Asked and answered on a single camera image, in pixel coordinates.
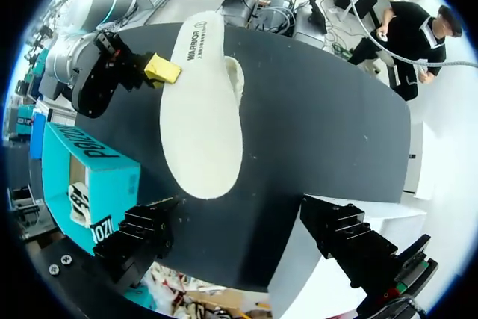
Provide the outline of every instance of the cardboard box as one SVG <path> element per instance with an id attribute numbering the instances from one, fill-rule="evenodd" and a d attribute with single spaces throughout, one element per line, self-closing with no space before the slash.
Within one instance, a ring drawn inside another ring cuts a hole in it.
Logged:
<path id="1" fill-rule="evenodd" d="M 42 177 L 45 202 L 61 231 L 90 254 L 137 204 L 140 165 L 75 126 L 46 124 Z M 76 182 L 88 188 L 90 228 L 70 219 L 68 187 Z"/>

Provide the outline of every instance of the shoe insole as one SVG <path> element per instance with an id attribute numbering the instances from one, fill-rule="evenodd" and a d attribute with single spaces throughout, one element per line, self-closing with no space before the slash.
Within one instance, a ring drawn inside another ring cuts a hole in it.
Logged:
<path id="1" fill-rule="evenodd" d="M 228 193 L 242 162 L 239 106 L 223 42 L 221 15 L 210 11 L 189 18 L 171 57 L 182 68 L 181 75 L 175 84 L 164 85 L 161 98 L 159 122 L 167 165 L 181 188 L 200 199 Z"/>

